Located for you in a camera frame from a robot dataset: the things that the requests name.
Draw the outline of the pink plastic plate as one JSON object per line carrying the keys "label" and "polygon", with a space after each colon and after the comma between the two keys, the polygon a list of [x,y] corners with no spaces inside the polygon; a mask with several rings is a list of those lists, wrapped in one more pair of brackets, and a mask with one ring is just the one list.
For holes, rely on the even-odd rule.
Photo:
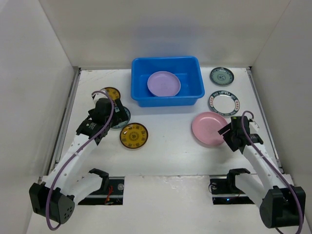
{"label": "pink plastic plate", "polygon": [[224,139],[218,131],[227,124],[226,119],[221,115],[214,112],[203,112],[193,119],[192,132],[201,143],[216,147],[224,143]]}

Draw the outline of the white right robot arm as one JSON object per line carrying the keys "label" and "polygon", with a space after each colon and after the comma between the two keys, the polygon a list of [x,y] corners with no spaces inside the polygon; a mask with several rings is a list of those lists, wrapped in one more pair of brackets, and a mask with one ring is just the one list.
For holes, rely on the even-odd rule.
{"label": "white right robot arm", "polygon": [[297,226],[301,233],[304,223],[306,193],[291,185],[269,156],[263,140],[256,133],[257,124],[245,115],[231,117],[231,122],[219,130],[230,149],[240,151],[256,171],[256,180],[245,168],[231,169],[226,187],[230,192],[242,191],[259,208],[263,224],[268,229]]}

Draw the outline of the purple plastic plate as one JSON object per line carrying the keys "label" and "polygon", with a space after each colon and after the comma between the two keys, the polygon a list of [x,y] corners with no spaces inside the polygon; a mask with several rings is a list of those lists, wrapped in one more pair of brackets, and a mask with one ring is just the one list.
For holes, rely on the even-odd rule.
{"label": "purple plastic plate", "polygon": [[176,95],[181,89],[181,83],[173,73],[158,71],[149,76],[147,87],[155,95]]}

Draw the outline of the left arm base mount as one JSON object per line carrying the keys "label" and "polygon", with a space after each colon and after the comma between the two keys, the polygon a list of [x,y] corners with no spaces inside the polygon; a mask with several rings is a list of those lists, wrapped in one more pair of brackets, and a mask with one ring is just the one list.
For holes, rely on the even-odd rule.
{"label": "left arm base mount", "polygon": [[125,177],[110,177],[106,191],[92,192],[79,205],[123,205],[124,183]]}

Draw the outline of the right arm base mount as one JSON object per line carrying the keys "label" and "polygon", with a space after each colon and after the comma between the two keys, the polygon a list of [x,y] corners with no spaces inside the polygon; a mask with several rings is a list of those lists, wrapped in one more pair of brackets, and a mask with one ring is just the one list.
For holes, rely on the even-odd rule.
{"label": "right arm base mount", "polygon": [[226,176],[211,176],[208,190],[214,205],[254,204],[244,192],[238,189],[232,190]]}

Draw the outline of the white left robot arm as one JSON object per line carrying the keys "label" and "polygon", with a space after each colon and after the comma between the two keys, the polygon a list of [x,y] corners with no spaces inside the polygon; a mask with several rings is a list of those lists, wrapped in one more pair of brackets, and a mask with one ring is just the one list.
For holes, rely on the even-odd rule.
{"label": "white left robot arm", "polygon": [[110,189],[107,172],[93,168],[85,176],[78,173],[108,131],[128,121],[129,116],[119,98],[94,98],[94,103],[61,161],[42,183],[34,183],[29,189],[33,212],[59,225],[69,220],[75,206],[88,195]]}

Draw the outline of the light blue plastic plate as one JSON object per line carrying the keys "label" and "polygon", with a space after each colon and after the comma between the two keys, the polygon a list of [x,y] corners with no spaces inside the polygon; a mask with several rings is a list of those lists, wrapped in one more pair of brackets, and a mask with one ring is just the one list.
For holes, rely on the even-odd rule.
{"label": "light blue plastic plate", "polygon": [[152,94],[150,95],[150,97],[161,97],[161,98],[168,98],[168,97],[177,97],[177,94],[176,95],[155,95],[155,94]]}

